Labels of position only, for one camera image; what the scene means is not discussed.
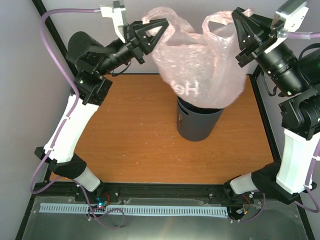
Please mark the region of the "pink plastic trash bag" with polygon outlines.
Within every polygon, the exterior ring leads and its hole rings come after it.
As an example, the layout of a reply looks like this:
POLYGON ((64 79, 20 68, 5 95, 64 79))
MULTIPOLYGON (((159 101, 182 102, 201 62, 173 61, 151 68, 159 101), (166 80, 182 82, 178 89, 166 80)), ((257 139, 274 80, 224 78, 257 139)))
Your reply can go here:
POLYGON ((169 7, 156 7, 143 23, 167 19, 169 26, 151 53, 158 72, 182 100, 198 107, 223 109, 244 91, 247 67, 236 60, 238 36, 230 10, 208 15, 202 33, 169 7))

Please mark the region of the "dark grey trash bin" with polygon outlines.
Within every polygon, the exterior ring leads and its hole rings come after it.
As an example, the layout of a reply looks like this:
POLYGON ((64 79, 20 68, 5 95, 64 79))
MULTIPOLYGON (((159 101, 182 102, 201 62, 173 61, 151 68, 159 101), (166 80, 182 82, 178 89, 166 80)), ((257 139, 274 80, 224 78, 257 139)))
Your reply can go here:
POLYGON ((196 107, 177 97, 177 131, 188 141, 203 141, 211 134, 223 111, 223 108, 196 107))

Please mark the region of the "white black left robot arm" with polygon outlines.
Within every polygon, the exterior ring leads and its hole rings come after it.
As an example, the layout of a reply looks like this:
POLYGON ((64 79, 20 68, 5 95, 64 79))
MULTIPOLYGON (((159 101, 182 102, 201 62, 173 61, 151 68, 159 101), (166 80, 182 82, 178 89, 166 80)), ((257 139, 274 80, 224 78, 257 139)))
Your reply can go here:
POLYGON ((105 75, 121 65, 129 66, 132 59, 143 64, 143 57, 154 50, 168 26, 165 18, 149 23, 135 21, 124 28, 124 40, 118 38, 107 46, 83 31, 69 39, 66 59, 74 64, 77 75, 71 81, 67 106, 53 136, 34 153, 48 163, 53 173, 84 187, 92 201, 103 198, 103 183, 75 153, 75 148, 113 84, 105 75))

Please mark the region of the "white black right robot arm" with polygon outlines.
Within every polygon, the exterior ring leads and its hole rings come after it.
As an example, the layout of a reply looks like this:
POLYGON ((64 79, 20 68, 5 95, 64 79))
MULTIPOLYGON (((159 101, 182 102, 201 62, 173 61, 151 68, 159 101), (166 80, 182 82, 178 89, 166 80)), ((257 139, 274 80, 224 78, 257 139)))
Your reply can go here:
POLYGON ((281 160, 225 182, 229 203, 244 193, 261 192, 290 204, 314 188, 320 151, 320 45, 311 44, 295 56, 285 44, 288 38, 319 37, 298 31, 307 11, 303 4, 282 6, 274 19, 240 7, 219 11, 204 19, 201 34, 168 7, 153 8, 142 17, 144 24, 167 22, 166 29, 149 29, 152 36, 161 34, 151 55, 177 95, 176 127, 186 140, 202 141, 210 135, 223 110, 243 92, 252 61, 274 82, 274 93, 285 97, 279 104, 281 160))

